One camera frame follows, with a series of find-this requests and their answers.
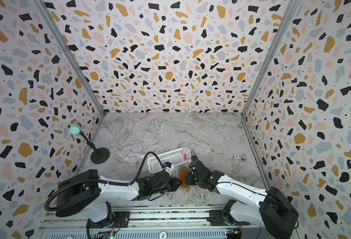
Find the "brown leather card holder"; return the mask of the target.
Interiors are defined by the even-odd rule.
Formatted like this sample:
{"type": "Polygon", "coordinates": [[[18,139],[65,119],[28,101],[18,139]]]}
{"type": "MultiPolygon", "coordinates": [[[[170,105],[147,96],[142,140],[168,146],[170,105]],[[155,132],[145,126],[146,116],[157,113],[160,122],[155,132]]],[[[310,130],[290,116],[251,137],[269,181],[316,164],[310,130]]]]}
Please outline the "brown leather card holder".
{"type": "Polygon", "coordinates": [[[184,168],[184,167],[181,167],[179,169],[179,180],[182,181],[182,184],[181,184],[181,188],[190,188],[189,185],[187,185],[187,174],[191,172],[191,170],[187,169],[187,168],[184,168]]]}

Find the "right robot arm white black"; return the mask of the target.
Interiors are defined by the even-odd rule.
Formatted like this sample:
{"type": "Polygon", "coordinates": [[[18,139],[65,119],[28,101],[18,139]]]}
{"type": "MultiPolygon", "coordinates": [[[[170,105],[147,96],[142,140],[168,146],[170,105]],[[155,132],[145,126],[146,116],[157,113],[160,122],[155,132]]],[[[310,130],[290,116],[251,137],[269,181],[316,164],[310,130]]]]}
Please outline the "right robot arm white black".
{"type": "Polygon", "coordinates": [[[197,156],[191,157],[187,184],[232,199],[222,210],[225,223],[248,222],[264,228],[276,239],[289,239],[298,227],[299,213],[276,187],[260,189],[232,179],[223,172],[210,171],[197,156]]]}

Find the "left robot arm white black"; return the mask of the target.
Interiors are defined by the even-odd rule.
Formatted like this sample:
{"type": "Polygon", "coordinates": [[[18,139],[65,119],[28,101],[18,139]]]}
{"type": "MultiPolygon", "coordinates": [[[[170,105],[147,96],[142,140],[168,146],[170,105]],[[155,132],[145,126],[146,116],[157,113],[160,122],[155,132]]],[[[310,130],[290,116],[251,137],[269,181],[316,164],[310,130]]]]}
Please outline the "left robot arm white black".
{"type": "Polygon", "coordinates": [[[99,223],[111,216],[111,199],[153,201],[166,192],[175,192],[181,184],[181,180],[166,171],[138,178],[130,185],[129,182],[111,181],[91,169],[58,186],[57,205],[53,211],[57,217],[81,215],[99,223]]]}

